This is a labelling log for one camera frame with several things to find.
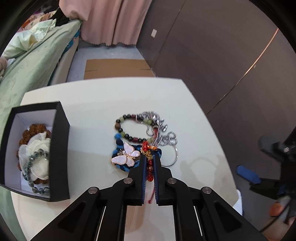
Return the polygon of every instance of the white wall switch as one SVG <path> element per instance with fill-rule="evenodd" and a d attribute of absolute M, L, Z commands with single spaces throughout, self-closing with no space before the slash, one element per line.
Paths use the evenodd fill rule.
<path fill-rule="evenodd" d="M 157 31 L 155 29 L 152 30 L 152 34 L 151 34 L 151 37 L 155 38 L 155 35 L 156 35 Z"/>

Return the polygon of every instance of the silver pivot bolt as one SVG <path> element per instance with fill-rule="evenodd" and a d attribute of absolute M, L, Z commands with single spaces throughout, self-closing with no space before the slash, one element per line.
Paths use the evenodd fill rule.
<path fill-rule="evenodd" d="M 130 184 L 130 183 L 133 182 L 133 179 L 130 178 L 130 177 L 126 177 L 126 178 L 123 180 L 123 182 L 124 182 L 125 184 Z"/>
<path fill-rule="evenodd" d="M 96 187 L 89 188 L 89 193 L 90 194 L 95 194 L 97 191 L 98 191 L 98 189 Z"/>
<path fill-rule="evenodd" d="M 209 187 L 204 187 L 204 188 L 202 189 L 202 191 L 203 191 L 205 194 L 210 194 L 210 193 L 212 192 L 212 189 L 209 188 Z"/>
<path fill-rule="evenodd" d="M 175 184 L 176 182 L 177 182 L 177 180 L 175 178 L 173 178 L 173 177 L 168 179 L 169 184 Z"/>

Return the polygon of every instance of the dark gray wall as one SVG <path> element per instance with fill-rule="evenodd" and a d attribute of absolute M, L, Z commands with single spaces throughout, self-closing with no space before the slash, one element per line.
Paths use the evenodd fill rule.
<path fill-rule="evenodd" d="M 277 27 L 248 0 L 174 0 L 174 7 L 169 2 L 154 0 L 137 47 L 156 76 L 182 79 L 205 114 L 210 112 L 208 120 L 242 192 L 245 217 L 261 228 L 273 200 L 250 192 L 234 170 L 243 164 L 262 177 L 279 178 L 279 164 L 259 151 L 258 139 L 269 135 L 283 141 L 295 127 L 296 54 L 279 31 L 254 68 L 213 109 Z"/>

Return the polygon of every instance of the butterfly brooch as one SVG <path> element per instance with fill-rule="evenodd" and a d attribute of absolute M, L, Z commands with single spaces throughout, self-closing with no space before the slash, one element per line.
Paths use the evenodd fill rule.
<path fill-rule="evenodd" d="M 119 165 L 127 164 L 129 167 L 134 166 L 135 165 L 134 158 L 139 156 L 141 153 L 135 150 L 135 148 L 133 148 L 127 142 L 123 144 L 123 148 L 124 150 L 118 153 L 118 156 L 113 157 L 111 159 L 111 162 L 113 164 L 119 164 Z"/>

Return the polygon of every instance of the butterfly wing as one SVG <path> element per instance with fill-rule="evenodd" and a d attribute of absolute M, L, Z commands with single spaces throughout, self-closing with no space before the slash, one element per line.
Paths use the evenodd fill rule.
<path fill-rule="evenodd" d="M 128 157 L 127 156 L 127 162 L 126 164 L 129 166 L 129 167 L 133 167 L 135 165 L 135 162 L 132 158 Z"/>
<path fill-rule="evenodd" d="M 127 156 L 116 156 L 111 159 L 113 164 L 124 165 L 127 162 Z"/>
<path fill-rule="evenodd" d="M 139 151 L 133 151 L 132 153 L 129 154 L 129 156 L 133 156 L 133 157 L 137 157 L 139 156 L 141 153 Z"/>
<path fill-rule="evenodd" d="M 126 152 L 126 154 L 131 154 L 134 150 L 135 150 L 135 148 L 133 148 L 130 144 L 128 144 L 127 142 L 125 142 L 124 144 L 123 144 L 123 147 L 124 147 L 124 150 L 125 150 L 125 152 Z"/>

